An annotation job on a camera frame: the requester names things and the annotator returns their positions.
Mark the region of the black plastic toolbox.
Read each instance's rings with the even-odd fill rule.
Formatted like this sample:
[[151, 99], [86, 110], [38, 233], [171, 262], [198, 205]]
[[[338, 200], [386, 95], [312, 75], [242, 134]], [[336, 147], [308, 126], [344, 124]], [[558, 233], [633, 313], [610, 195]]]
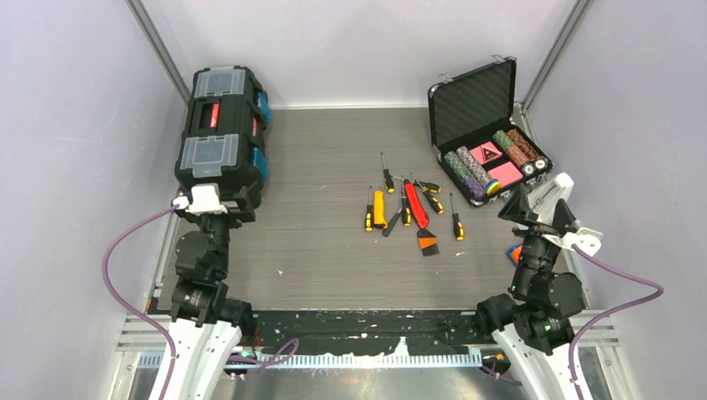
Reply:
[[215, 183], [233, 223], [254, 221], [268, 180], [271, 120], [268, 94], [250, 68], [197, 71], [174, 167], [180, 192]]

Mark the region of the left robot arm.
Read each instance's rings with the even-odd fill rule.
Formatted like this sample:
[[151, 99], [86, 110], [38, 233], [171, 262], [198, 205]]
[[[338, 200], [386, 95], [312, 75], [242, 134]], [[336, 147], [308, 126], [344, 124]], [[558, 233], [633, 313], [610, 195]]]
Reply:
[[251, 304], [227, 296], [229, 217], [206, 214], [198, 220], [198, 230], [176, 243], [178, 280], [151, 399], [211, 398], [233, 348], [256, 332]]

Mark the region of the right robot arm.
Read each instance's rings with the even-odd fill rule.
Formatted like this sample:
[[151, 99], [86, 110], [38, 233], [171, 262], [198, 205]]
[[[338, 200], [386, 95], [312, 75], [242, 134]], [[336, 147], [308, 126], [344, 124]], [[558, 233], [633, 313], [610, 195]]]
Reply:
[[500, 345], [531, 399], [566, 398], [573, 381], [561, 376], [559, 353], [574, 338], [571, 317], [586, 307], [579, 278], [553, 270], [576, 220], [563, 199], [554, 210], [561, 227], [541, 222], [524, 187], [513, 189], [498, 216], [516, 225], [519, 260], [507, 293], [480, 302], [473, 322], [475, 335]]

